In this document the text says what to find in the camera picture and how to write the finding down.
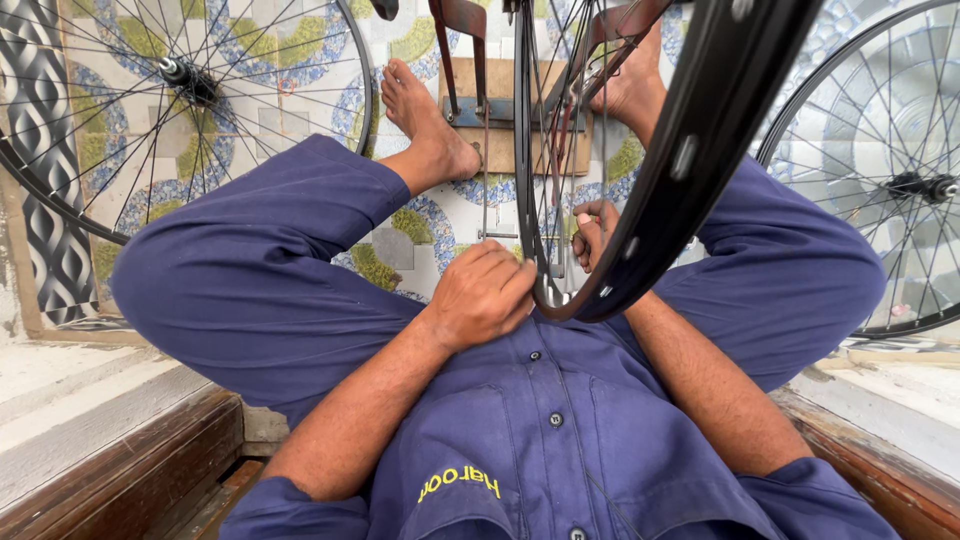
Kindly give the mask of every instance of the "bare foot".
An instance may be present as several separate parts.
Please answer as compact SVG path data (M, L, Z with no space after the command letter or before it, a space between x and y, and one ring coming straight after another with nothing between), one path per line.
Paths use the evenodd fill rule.
M398 59L387 63L380 90L387 118L410 137L410 148L424 165L431 184L476 174L480 155L446 123L430 92L406 63Z
M646 146L665 97L666 88L660 78L660 21L657 21L620 66L620 73L607 82L607 114L634 128ZM597 113L604 111L603 98L601 89L590 102Z

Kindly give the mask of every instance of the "sleeve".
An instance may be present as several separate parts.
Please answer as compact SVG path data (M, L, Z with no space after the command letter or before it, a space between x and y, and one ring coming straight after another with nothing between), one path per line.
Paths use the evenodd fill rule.
M823 459L802 457L740 485L790 540L874 540L900 536Z
M284 477L261 480L220 525L221 540L362 540L370 520L360 497L315 503Z

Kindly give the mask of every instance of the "leg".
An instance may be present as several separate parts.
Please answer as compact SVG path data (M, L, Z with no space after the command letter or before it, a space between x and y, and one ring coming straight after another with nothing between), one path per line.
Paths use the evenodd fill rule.
M380 164L313 135L151 223L114 266L117 305L144 337L291 426L421 308L331 258L411 192L479 165L426 88L392 63L388 116L413 139L408 150Z
M711 257L670 270L654 290L764 391L832 351L886 286L858 231L751 158L698 236Z

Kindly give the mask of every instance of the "bicycle wheel rim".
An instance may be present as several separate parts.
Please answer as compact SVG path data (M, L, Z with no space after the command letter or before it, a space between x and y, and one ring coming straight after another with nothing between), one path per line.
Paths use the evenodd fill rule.
M616 230L575 292L560 290L540 239L526 100L515 100L516 191L523 253L538 265L534 296L556 320L609 318L650 289L696 234L736 169L819 5L699 2L660 119ZM517 17L515 94L530 95L532 60Z
M251 12L253 2L233 13L226 0L126 5L63 0L55 8L39 6L58 21L54 24L4 12L4 20L16 17L35 33L46 32L26 38L3 29L7 93L22 84L46 95L34 96L42 114L33 111L38 120L26 124L27 98L0 99L6 113L0 121L6 128L0 130L0 162L68 222L124 244L166 211L314 133L364 152L373 106L366 47L346 0L311 1L289 0L273 12L257 13ZM40 66L17 64L11 61L17 47L50 59ZM150 52L144 54L145 48ZM162 58L207 74L215 83L215 101L200 99L201 86L193 81L175 85L162 76ZM341 76L350 79L336 91L332 83ZM135 91L132 81L146 89ZM133 100L147 95L153 96L149 105ZM55 108L60 112L53 113ZM144 114L147 108L169 114ZM177 115L185 119L179 126L173 122ZM295 135L288 128L297 117L303 126L294 128L301 132ZM145 127L138 132L140 124ZM265 130L275 124L281 126L274 133L282 143L271 145ZM36 134L49 144L37 144L31 139ZM96 143L87 144L90 140ZM194 167L184 157L191 152Z
M960 264L956 262L956 255L953 253L960 249L960 238L955 231L955 228L960 228L960 222L953 223L954 218L950 214L952 198L940 200L942 197L937 197L930 191L930 189L935 188L934 184L937 183L946 186L946 183L941 182L944 179L953 178L952 184L956 184L955 179L960 176L960 170L958 170L960 167L957 167L956 164L951 165L952 160L947 159L946 168L942 169L944 161L940 158L936 160L935 168L927 168L934 161L928 162L924 154L939 148L939 146L928 145L927 140L934 133L940 132L936 127L940 119L934 117L932 121L928 121L925 110L924 117L920 119L920 127L925 130L924 142L921 148L915 151L921 153L921 159L914 160L912 154L908 155L910 146L908 143L913 141L910 133L903 126L905 123L903 118L909 118L904 113L909 112L909 107L913 107L911 104L919 103L918 99L925 97L922 94L923 90L927 90L927 88L923 86L912 88L909 93L893 90L895 86L903 87L904 81L910 81L911 74L917 73L919 69L924 67L925 59L920 54L921 49L918 47L916 51L913 51L917 53L915 56L913 53L906 56L900 55L898 63L893 63L891 59L892 51L900 48L908 41L917 44L923 43L925 39L930 39L929 54L936 55L940 52L937 45L941 43L934 43L931 37L935 31L943 29L942 24L937 25L937 20L931 20L931 14L935 10L945 13L950 11L950 13L947 13L949 17L947 22L952 19L949 30L944 29L946 34L942 36L945 38L946 47L943 51L943 62L940 65L939 72L943 75L940 77L941 81L936 83L936 93L931 96L933 104L929 109L931 114L937 110L938 97L943 100L943 103L947 104L947 108L942 110L945 113L943 133L947 144L943 148L949 157L950 153L957 149L956 138L960 138L960 136L957 136L951 143L951 134L960 134L955 133L955 121L948 123L946 118L951 115L951 104L955 107L960 100L956 99L956 95L951 98L949 93L942 95L944 89L941 87L941 83L956 80L955 66L952 67L954 74L952 77L945 73L948 68L960 60L960 55L954 54L953 57L950 55L950 38L960 40L960 36L956 36L960 32L955 32L960 30L958 28L960 18L956 17L960 13L960 4L956 0L931 0L894 13L844 44L843 47L824 60L787 100L770 130L763 138L757 152L757 160L765 167L772 168L775 178L803 192L825 211L850 222L851 225L860 230L873 245L881 256L885 267L887 267L888 284L884 298L881 299L874 313L852 334L855 337L903 336L918 331L935 329L960 318L960 305L956 304L949 295L952 287L960 286ZM914 24L915 19L921 16L925 24ZM905 30L902 33L894 34L894 30L897 30L899 25L904 25L902 28ZM956 48L956 46L956 43L953 43L952 48ZM869 56L862 53L868 47ZM877 62L874 60L878 56L884 56L884 53L887 58L881 58L883 61ZM868 78L875 86L876 93L871 95L869 99L866 99L867 94L860 94L852 89L857 83L856 69L858 68L856 64L858 59L862 59L863 69L860 72L869 75ZM939 62L939 59L931 62L934 71L936 71ZM873 65L874 69L867 69L870 65ZM880 68L886 70L886 72L875 71ZM838 69L843 70L843 73L839 75L840 79L834 76ZM834 87L838 88L839 93L836 94L835 99L830 100L829 92ZM902 101L901 93L914 95L915 97L912 100L904 99ZM872 116L867 108L860 107L860 102L867 103L871 107L870 110L887 111L889 120L884 119L883 122L885 123L881 122L875 115ZM899 108L897 112L894 112L895 105ZM848 110L848 113L838 115L839 107L844 107ZM803 131L804 135L808 135L809 128L807 126L810 125L810 122L809 120L799 119L798 115L813 109L816 109L818 114L830 118L836 117L836 119L828 119L823 131L824 141L817 141L815 138L810 141L815 145L819 144L820 152L824 154L820 157L823 162L820 165L814 163L813 158L800 159L794 157L793 150L790 148L794 143L804 144L797 139L799 136L797 132ZM846 140L840 136L833 136L830 140L826 138L830 124L835 125L841 121L844 131L854 130L854 140ZM873 161L883 160L884 168L889 168L889 174L883 175L885 178L879 176L874 178L872 173L865 173L870 178L863 181L856 178L864 175L864 173L858 172L863 166L876 168L875 165L866 163L865 158L868 153L863 149L865 138L867 144L878 145L882 143L882 145L889 146L888 151L873 151L870 154L874 158ZM844 150L848 144L851 145L852 152ZM830 150L832 158L826 157L827 149ZM834 154L837 149L843 150L843 153L839 154L840 157ZM822 179L823 195L827 195L826 199L822 199L821 195L814 194L814 190L819 192L820 183L813 180L812 177L808 178L809 173L824 177ZM912 173L917 173L917 177L911 176ZM862 201L862 205L859 204L861 194L858 191L861 188L864 198L869 199ZM869 223L870 219L867 216L873 215L874 212L879 214L879 219L874 223ZM939 221L937 224L939 231L932 231L931 229L931 233L936 234L923 238L922 233L926 233L926 230L917 231L917 229L919 227L930 229L926 227L929 224L930 217L933 217L934 221ZM902 221L904 225L902 238L898 239L896 231L884 231L883 234L890 236L891 241L889 243L894 247L890 250L884 249L887 242L882 238L880 230L890 230L899 221ZM931 243L932 254L928 254L930 251L929 244ZM952 268L946 274L943 274L940 272L944 270L945 262L952 263ZM933 273L934 266L938 268L937 274Z

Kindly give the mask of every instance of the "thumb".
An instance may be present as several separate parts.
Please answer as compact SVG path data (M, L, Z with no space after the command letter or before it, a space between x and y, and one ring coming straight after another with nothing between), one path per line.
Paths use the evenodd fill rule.
M577 216L577 228L580 231L580 235L587 241L587 244L590 246L590 250L593 253L599 254L603 251L603 246L600 245L602 240L602 234L600 231L600 224L596 222L592 217L587 213L582 213Z

